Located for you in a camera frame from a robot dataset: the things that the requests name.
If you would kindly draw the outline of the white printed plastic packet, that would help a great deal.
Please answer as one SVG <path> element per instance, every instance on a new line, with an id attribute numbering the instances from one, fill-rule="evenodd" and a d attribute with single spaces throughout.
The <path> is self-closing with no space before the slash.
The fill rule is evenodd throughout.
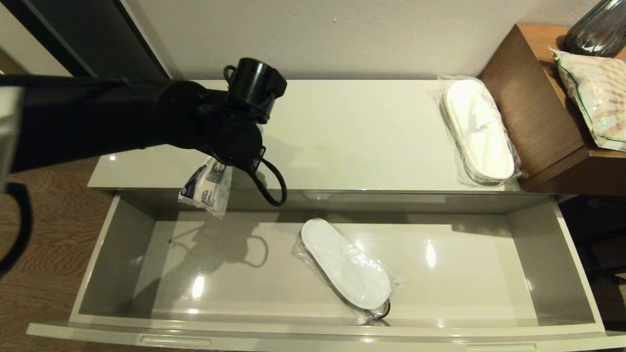
<path id="1" fill-rule="evenodd" d="M 232 185 L 233 168 L 209 157 L 188 179 L 178 194 L 179 203 L 206 210 L 223 219 Z"/>

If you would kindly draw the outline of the cream glossy wide drawer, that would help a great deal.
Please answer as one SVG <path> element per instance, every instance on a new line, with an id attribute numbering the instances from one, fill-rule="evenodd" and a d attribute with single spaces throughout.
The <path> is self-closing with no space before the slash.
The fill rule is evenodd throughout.
<path id="1" fill-rule="evenodd" d="M 119 190 L 67 321 L 47 338 L 258 352 L 567 352 L 626 348 L 606 329 L 552 196 L 235 190 L 224 219 L 174 189 Z M 400 285 L 358 322 L 291 253 L 311 218 Z"/>

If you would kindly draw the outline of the white slippers plastic wrap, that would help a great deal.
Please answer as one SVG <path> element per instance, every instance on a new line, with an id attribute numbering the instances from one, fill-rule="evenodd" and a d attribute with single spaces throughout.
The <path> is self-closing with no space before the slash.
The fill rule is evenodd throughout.
<path id="1" fill-rule="evenodd" d="M 497 188 L 527 176 L 495 99 L 475 77 L 438 74 L 441 116 L 455 146 L 461 183 Z"/>

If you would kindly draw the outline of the cream glossy low cabinet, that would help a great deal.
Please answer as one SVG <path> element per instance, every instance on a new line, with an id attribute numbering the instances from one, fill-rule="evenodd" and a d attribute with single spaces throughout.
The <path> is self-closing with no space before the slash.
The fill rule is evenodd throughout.
<path id="1" fill-rule="evenodd" d="M 508 213 L 554 201 L 464 181 L 438 80 L 291 80 L 262 125 L 284 177 L 280 211 Z"/>

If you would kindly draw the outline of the dark glass door panel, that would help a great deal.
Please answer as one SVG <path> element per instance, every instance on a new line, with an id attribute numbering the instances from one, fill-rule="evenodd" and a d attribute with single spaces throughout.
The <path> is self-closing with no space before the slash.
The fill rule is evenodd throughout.
<path id="1" fill-rule="evenodd" d="M 0 0 L 72 76 L 167 79 L 122 0 Z"/>

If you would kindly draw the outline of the white slippers flat in plastic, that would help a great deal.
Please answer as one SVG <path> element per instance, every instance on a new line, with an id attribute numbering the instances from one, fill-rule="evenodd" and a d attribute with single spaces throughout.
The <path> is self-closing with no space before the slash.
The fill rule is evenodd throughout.
<path id="1" fill-rule="evenodd" d="M 387 325 L 391 299 L 405 279 L 346 238 L 333 223 L 322 218 L 304 222 L 291 254 L 333 291 L 355 316 L 356 325 Z"/>

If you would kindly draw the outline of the brown wooden side table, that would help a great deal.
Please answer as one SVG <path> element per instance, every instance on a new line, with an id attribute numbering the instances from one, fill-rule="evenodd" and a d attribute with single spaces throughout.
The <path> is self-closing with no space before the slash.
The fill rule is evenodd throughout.
<path id="1" fill-rule="evenodd" d="M 626 153 L 600 149 L 561 84 L 550 53 L 565 26 L 516 23 L 479 79 L 521 160 L 530 193 L 626 196 Z"/>

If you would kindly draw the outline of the patterned snack bag green trim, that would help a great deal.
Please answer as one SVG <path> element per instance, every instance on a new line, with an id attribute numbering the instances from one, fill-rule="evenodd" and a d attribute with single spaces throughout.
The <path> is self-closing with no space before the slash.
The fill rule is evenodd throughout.
<path id="1" fill-rule="evenodd" d="M 626 153 L 626 62 L 550 49 L 597 147 Z"/>

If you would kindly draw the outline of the dark ribbed glass vase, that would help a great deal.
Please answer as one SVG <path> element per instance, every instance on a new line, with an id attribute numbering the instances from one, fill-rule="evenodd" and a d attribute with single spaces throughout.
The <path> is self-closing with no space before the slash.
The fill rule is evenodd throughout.
<path id="1" fill-rule="evenodd" d="M 626 48 L 626 0 L 601 0 L 565 34 L 568 53 L 615 58 Z"/>

